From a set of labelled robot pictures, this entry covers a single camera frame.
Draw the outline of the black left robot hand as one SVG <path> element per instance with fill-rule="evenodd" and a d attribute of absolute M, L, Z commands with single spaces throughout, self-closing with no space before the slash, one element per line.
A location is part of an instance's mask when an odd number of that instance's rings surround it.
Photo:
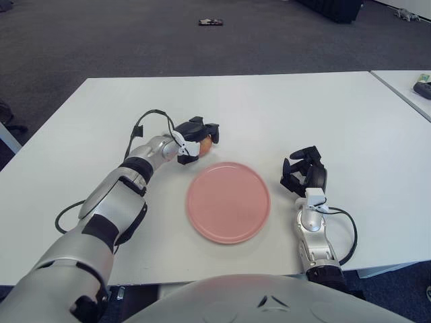
<path fill-rule="evenodd" d="M 182 165 L 197 161 L 205 155 L 213 144 L 220 140 L 219 125 L 205 124 L 201 116 L 195 116 L 172 131 L 172 136 L 178 143 L 177 161 Z"/>

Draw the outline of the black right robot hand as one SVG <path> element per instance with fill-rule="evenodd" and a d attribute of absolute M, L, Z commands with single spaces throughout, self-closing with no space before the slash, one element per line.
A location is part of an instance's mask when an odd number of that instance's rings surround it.
<path fill-rule="evenodd" d="M 321 163 L 321 154 L 315 146 L 293 152 L 290 159 L 297 160 L 291 164 L 284 159 L 280 184 L 299 197 L 306 197 L 307 188 L 326 190 L 327 170 Z"/>

